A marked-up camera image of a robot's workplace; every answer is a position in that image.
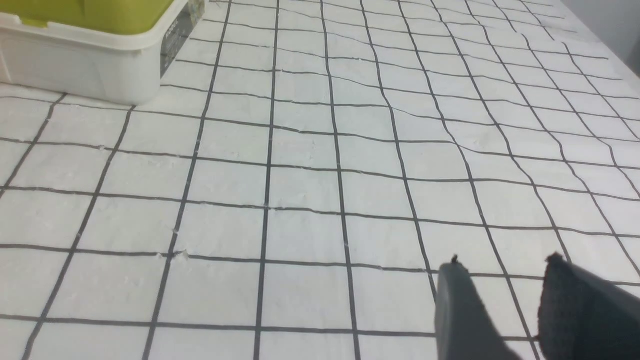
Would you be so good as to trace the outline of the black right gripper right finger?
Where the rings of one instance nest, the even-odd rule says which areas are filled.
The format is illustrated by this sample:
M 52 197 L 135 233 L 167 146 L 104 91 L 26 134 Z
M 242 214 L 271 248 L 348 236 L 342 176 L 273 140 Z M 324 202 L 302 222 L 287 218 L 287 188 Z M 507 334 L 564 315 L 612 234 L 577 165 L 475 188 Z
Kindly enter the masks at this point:
M 637 360 L 640 301 L 555 253 L 547 257 L 537 339 L 547 360 Z

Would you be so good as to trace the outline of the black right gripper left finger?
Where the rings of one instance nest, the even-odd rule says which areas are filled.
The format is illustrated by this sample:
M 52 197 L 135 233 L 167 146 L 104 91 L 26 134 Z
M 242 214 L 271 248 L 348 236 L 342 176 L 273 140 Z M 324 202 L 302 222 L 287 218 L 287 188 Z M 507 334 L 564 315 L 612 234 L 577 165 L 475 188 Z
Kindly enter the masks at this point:
M 453 256 L 439 267 L 434 315 L 439 360 L 519 360 L 487 312 L 471 275 Z

